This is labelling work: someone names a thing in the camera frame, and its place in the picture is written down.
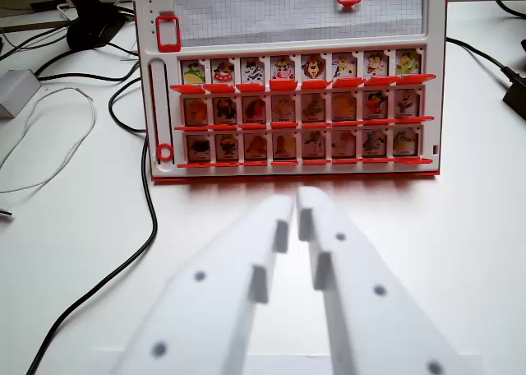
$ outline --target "black object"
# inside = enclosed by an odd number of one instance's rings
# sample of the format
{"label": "black object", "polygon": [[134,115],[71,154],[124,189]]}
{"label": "black object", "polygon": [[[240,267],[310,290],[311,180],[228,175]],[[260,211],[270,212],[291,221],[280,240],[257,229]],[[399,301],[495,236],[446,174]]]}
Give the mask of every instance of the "black object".
{"label": "black object", "polygon": [[127,21],[124,9],[99,0],[71,0],[78,18],[67,30],[67,44],[72,50],[91,49],[106,44]]}

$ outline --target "character card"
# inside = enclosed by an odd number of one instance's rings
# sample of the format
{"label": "character card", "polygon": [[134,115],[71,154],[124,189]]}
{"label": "character card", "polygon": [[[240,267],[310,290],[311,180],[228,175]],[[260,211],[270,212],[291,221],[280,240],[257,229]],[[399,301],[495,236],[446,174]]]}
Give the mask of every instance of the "character card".
{"label": "character card", "polygon": [[350,130],[334,130],[332,132],[332,158],[356,157],[356,137]]}
{"label": "character card", "polygon": [[212,83],[233,84],[233,64],[227,58],[211,59],[210,68],[212,70]]}
{"label": "character card", "polygon": [[340,77],[356,77],[356,58],[352,53],[332,54],[332,80]]}
{"label": "character card", "polygon": [[214,124],[236,124],[238,110],[236,102],[230,97],[213,98]]}
{"label": "character card", "polygon": [[332,93],[331,109],[333,122],[356,120],[356,98],[349,92]]}
{"label": "character card", "polygon": [[218,161],[239,160],[238,136],[234,134],[216,135],[215,158]]}
{"label": "character card", "polygon": [[182,82],[185,85],[202,85],[205,83],[205,67],[199,60],[181,61]]}
{"label": "character card", "polygon": [[210,162],[210,141],[207,135],[187,135],[189,162]]}
{"label": "character card", "polygon": [[266,123],[265,101],[259,96],[242,97],[243,122]]}
{"label": "character card", "polygon": [[383,129],[362,131],[362,157],[385,157],[386,136]]}
{"label": "character card", "polygon": [[246,161],[260,161],[267,159],[265,134],[245,134],[243,136],[243,141],[245,142]]}
{"label": "character card", "polygon": [[387,94],[383,90],[363,92],[363,119],[387,118]]}
{"label": "character card", "polygon": [[208,108],[202,98],[186,98],[182,101],[184,123],[187,126],[205,126],[208,124]]}
{"label": "character card", "polygon": [[325,100],[321,98],[320,94],[302,94],[302,121],[325,121]]}
{"label": "character card", "polygon": [[321,131],[304,131],[302,134],[302,157],[325,158],[325,135]]}
{"label": "character card", "polygon": [[389,71],[389,57],[381,50],[363,54],[363,77],[386,76]]}
{"label": "character card", "polygon": [[296,137],[293,132],[274,132],[272,134],[272,154],[274,160],[296,159]]}
{"label": "character card", "polygon": [[302,80],[325,79],[325,59],[320,54],[302,55]]}
{"label": "character card", "polygon": [[393,128],[393,155],[417,155],[418,134],[412,128]]}
{"label": "character card", "polygon": [[420,73],[420,54],[415,49],[396,51],[396,74]]}
{"label": "character card", "polygon": [[258,57],[241,59],[241,83],[265,83],[265,64]]}

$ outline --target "cartoon animal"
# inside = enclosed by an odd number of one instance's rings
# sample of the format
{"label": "cartoon animal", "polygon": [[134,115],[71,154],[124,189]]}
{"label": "cartoon animal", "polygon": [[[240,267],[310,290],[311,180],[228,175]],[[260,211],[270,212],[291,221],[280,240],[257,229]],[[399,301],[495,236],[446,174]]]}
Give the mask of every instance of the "cartoon animal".
{"label": "cartoon animal", "polygon": [[226,62],[220,62],[216,69],[214,69],[214,79],[216,81],[232,81],[233,80],[233,65]]}
{"label": "cartoon animal", "polygon": [[316,55],[313,55],[302,65],[302,68],[306,77],[309,79],[316,79],[323,73],[325,64]]}
{"label": "cartoon animal", "polygon": [[197,62],[190,62],[187,71],[182,74],[184,82],[187,84],[205,83],[205,71]]}
{"label": "cartoon animal", "polygon": [[396,73],[413,73],[418,70],[418,56],[415,53],[405,53],[400,57],[400,64],[396,65]]}
{"label": "cartoon animal", "polygon": [[210,151],[210,143],[207,140],[194,141],[191,144],[190,149],[196,153],[207,153]]}
{"label": "cartoon animal", "polygon": [[266,155],[266,140],[261,135],[252,138],[247,152],[251,155]]}
{"label": "cartoon animal", "polygon": [[217,108],[218,118],[222,118],[223,116],[227,120],[236,118],[236,104],[230,98],[219,98],[215,107]]}
{"label": "cartoon animal", "polygon": [[335,120],[355,119],[356,106],[351,102],[348,96],[341,95],[334,97],[332,100]]}
{"label": "cartoon animal", "polygon": [[265,116],[265,101],[253,100],[248,104],[245,115],[249,119],[262,120]]}
{"label": "cartoon animal", "polygon": [[219,147],[224,151],[224,155],[233,155],[238,147],[238,141],[232,135],[223,135]]}
{"label": "cartoon animal", "polygon": [[402,100],[398,102],[398,107],[400,113],[405,113],[405,110],[413,106],[413,101],[411,100],[411,94],[407,91],[402,93]]}
{"label": "cartoon animal", "polygon": [[356,74],[355,65],[349,63],[348,59],[341,56],[337,62],[333,62],[332,65],[336,65],[336,72],[333,77],[340,76],[354,76]]}
{"label": "cartoon animal", "polygon": [[376,151],[381,148],[382,143],[385,143],[385,139],[378,131],[369,131],[367,139],[363,142],[363,149],[365,151]]}
{"label": "cartoon animal", "polygon": [[294,79],[293,69],[287,58],[279,58],[275,63],[275,72],[272,79]]}
{"label": "cartoon animal", "polygon": [[278,101],[278,107],[275,111],[280,122],[287,122],[293,115],[294,103],[291,100],[281,99]]}
{"label": "cartoon animal", "polygon": [[381,71],[384,69],[384,66],[385,65],[382,62],[381,54],[370,54],[367,64],[367,74],[373,76],[381,74]]}
{"label": "cartoon animal", "polygon": [[367,96],[366,106],[369,110],[369,114],[381,114],[383,113],[383,103],[385,102],[385,97],[378,91],[376,93],[370,93]]}
{"label": "cartoon animal", "polygon": [[187,104],[187,112],[190,115],[190,120],[196,123],[206,122],[207,111],[206,104],[198,99],[190,100]]}
{"label": "cartoon animal", "polygon": [[263,81],[263,70],[257,64],[256,60],[247,60],[247,81]]}

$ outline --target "white cable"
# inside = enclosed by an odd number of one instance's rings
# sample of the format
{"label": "white cable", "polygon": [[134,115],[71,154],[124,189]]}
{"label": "white cable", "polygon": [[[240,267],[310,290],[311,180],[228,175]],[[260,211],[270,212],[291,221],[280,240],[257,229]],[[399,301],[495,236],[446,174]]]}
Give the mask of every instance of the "white cable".
{"label": "white cable", "polygon": [[97,113],[95,112],[95,107],[93,105],[93,100],[91,99],[91,97],[89,97],[84,91],[82,91],[81,89],[78,89],[76,87],[64,87],[63,89],[58,89],[58,90],[55,90],[55,91],[51,91],[49,92],[48,94],[40,97],[36,102],[35,102],[35,105],[33,106],[33,109],[31,110],[29,116],[27,117],[27,119],[25,120],[25,123],[24,123],[24,130],[22,131],[22,135],[21,135],[21,138],[18,140],[18,142],[7,152],[6,156],[3,158],[2,161],[0,161],[0,169],[2,168],[2,166],[4,165],[4,163],[6,162],[6,160],[9,158],[9,156],[11,155],[11,153],[16,149],[16,147],[20,144],[20,142],[22,142],[22,139],[24,139],[25,135],[27,134],[27,132],[29,131],[29,121],[31,119],[31,116],[33,116],[33,113],[35,112],[36,110],[36,106],[39,104],[39,102],[45,98],[48,98],[50,95],[53,95],[53,94],[57,94],[58,92],[60,91],[64,91],[64,90],[74,90],[74,91],[78,91],[80,94],[84,95],[86,97],[86,99],[88,100],[88,102],[90,103],[90,107],[91,107],[91,125],[90,127],[88,128],[88,131],[81,137],[81,139],[79,141],[77,141],[75,143],[75,145],[73,145],[73,147],[67,151],[66,153],[66,156],[64,157],[64,160],[62,160],[62,163],[60,163],[60,165],[58,166],[58,168],[55,170],[55,172],[53,172],[51,174],[51,176],[49,176],[48,178],[44,179],[43,181],[41,182],[38,182],[38,183],[33,183],[33,184],[30,184],[29,186],[24,186],[24,187],[17,187],[17,188],[11,188],[9,190],[0,190],[0,193],[6,193],[6,192],[19,192],[20,190],[26,190],[27,188],[35,188],[37,186],[41,186],[41,185],[45,185],[46,183],[49,183],[55,176],[57,176],[60,171],[62,171],[64,169],[64,167],[66,167],[67,163],[70,162],[70,160],[72,159],[73,155],[75,154],[76,150],[79,148],[79,146],[81,145],[81,143],[88,137],[88,135],[90,135],[90,132],[91,130],[93,130],[93,127],[95,126],[95,122],[97,121]]}

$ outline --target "screw hole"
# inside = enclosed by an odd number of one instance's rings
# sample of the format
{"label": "screw hole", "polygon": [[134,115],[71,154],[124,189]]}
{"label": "screw hole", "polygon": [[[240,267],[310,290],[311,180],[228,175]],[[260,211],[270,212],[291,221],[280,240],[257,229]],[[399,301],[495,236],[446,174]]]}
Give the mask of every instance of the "screw hole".
{"label": "screw hole", "polygon": [[151,353],[154,355],[154,357],[161,357],[166,354],[166,350],[168,350],[168,346],[164,342],[157,342],[153,349],[151,350]]}
{"label": "screw hole", "polygon": [[429,370],[430,373],[432,373],[433,375],[441,375],[443,373],[442,371],[442,366],[440,364],[438,364],[436,361],[431,361],[428,365],[427,365],[427,369]]}
{"label": "screw hole", "polygon": [[194,275],[194,278],[198,281],[198,282],[201,282],[202,280],[204,280],[206,278],[206,273],[203,272],[203,271],[198,271],[196,272],[196,274]]}
{"label": "screw hole", "polygon": [[380,295],[381,297],[387,294],[387,290],[382,285],[376,285],[374,288],[374,292],[376,295]]}

